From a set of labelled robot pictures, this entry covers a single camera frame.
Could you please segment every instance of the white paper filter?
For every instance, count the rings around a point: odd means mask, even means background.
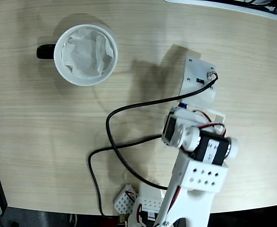
[[[97,30],[80,28],[62,48],[62,61],[72,74],[83,79],[99,77],[110,68],[114,53],[111,42]]]

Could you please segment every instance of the white mug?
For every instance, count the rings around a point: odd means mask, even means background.
[[[113,62],[110,65],[109,69],[106,70],[106,72],[103,72],[100,76],[90,78],[90,79],[84,79],[76,77],[72,74],[70,68],[65,65],[62,62],[62,53],[61,50],[67,40],[67,38],[75,31],[77,31],[79,28],[86,27],[90,29],[97,30],[98,32],[104,34],[108,40],[111,42],[112,49],[113,49]],[[85,24],[85,25],[77,25],[74,27],[71,27],[67,31],[65,31],[57,40],[56,44],[45,44],[41,45],[36,50],[36,56],[39,59],[54,59],[55,66],[57,68],[57,71],[59,74],[65,78],[68,82],[79,85],[79,86],[93,86],[95,84],[99,84],[100,82],[107,79],[115,69],[115,66],[117,64],[118,59],[118,44],[116,41],[116,37],[114,36],[111,29],[109,29],[105,25],[101,24]]]

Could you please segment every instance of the black floor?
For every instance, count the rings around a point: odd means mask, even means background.
[[[118,218],[93,215],[52,213],[36,210],[7,208],[0,218],[2,227],[119,227]],[[174,227],[186,227],[179,220]],[[277,227],[277,206],[255,210],[211,214],[208,227]]]

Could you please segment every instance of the black cable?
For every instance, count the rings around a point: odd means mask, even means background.
[[[277,7],[274,0],[265,4],[252,4],[253,2],[243,2],[243,1],[234,1],[234,0],[215,0],[215,2],[231,4],[235,6],[248,7],[248,8],[263,8],[263,7]]]
[[[158,138],[161,138],[161,134],[157,134],[157,135],[154,135],[154,136],[144,137],[144,138],[141,138],[141,139],[139,139],[137,141],[134,141],[134,142],[129,142],[129,143],[126,143],[126,144],[117,145],[116,147],[117,148],[127,148],[127,147],[135,146],[135,145],[138,145],[138,144],[141,144],[141,143],[146,143],[148,141],[155,140],[155,139],[158,139]],[[95,154],[97,154],[99,152],[107,151],[107,150],[112,150],[112,149],[113,149],[112,147],[106,147],[106,148],[97,149],[97,150],[93,151],[91,154],[89,154],[89,156],[88,156],[88,166],[89,166],[89,170],[90,170],[90,173],[91,173],[94,185],[95,185],[95,190],[96,190],[96,193],[97,193],[97,197],[98,197],[99,212],[100,212],[101,216],[103,216],[105,218],[111,218],[111,217],[105,215],[103,210],[102,210],[100,190],[99,190],[99,186],[98,186],[95,174],[93,172],[91,159],[92,159],[93,155],[95,155]]]
[[[106,130],[107,130],[107,135],[108,138],[110,140],[110,143],[112,145],[113,150],[115,151],[117,157],[119,158],[119,160],[122,162],[122,164],[127,168],[127,170],[132,173],[136,178],[138,178],[140,181],[144,182],[145,184],[152,186],[154,188],[158,188],[158,189],[162,189],[162,190],[167,190],[167,187],[164,186],[160,186],[157,184],[154,184],[146,179],[144,179],[142,176],[140,176],[137,172],[135,172],[135,170],[133,170],[129,164],[126,162],[126,160],[123,158],[123,156],[121,155],[121,153],[118,150],[118,147],[116,146],[113,137],[112,137],[112,133],[110,130],[110,119],[112,116],[114,116],[115,114],[124,111],[124,110],[129,110],[129,109],[133,109],[133,108],[137,108],[137,107],[142,107],[142,106],[148,106],[148,105],[156,105],[156,104],[161,104],[161,103],[167,103],[167,102],[171,102],[171,101],[176,101],[176,100],[180,100],[180,99],[184,99],[184,98],[188,98],[191,96],[195,96],[198,95],[199,93],[202,93],[203,91],[207,90],[208,88],[210,88],[217,80],[218,80],[218,75],[215,74],[216,78],[213,79],[211,82],[209,82],[207,85],[205,85],[204,87],[202,87],[199,90],[196,90],[194,92],[185,94],[185,95],[181,95],[181,96],[175,96],[175,97],[170,97],[170,98],[164,98],[164,99],[159,99],[159,100],[154,100],[154,101],[149,101],[149,102],[144,102],[144,103],[137,103],[137,104],[132,104],[132,105],[127,105],[127,106],[123,106],[120,107],[114,111],[112,111],[106,120]]]
[[[250,5],[250,4],[254,3],[255,1],[256,0],[249,1],[249,2],[247,2],[247,4]]]

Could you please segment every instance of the perforated white block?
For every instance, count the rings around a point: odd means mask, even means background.
[[[142,209],[158,213],[161,208],[163,195],[160,189],[153,188],[145,183],[139,184],[139,201],[142,204]]]
[[[135,196],[131,196],[133,200],[136,200],[137,197],[137,193],[134,191],[132,185],[126,184],[114,200],[114,208],[119,214],[131,214],[133,211],[134,202],[125,193],[126,191],[130,191],[135,194]]]
[[[190,159],[181,186],[205,192],[219,192],[227,173],[228,166],[225,163],[218,166]]]

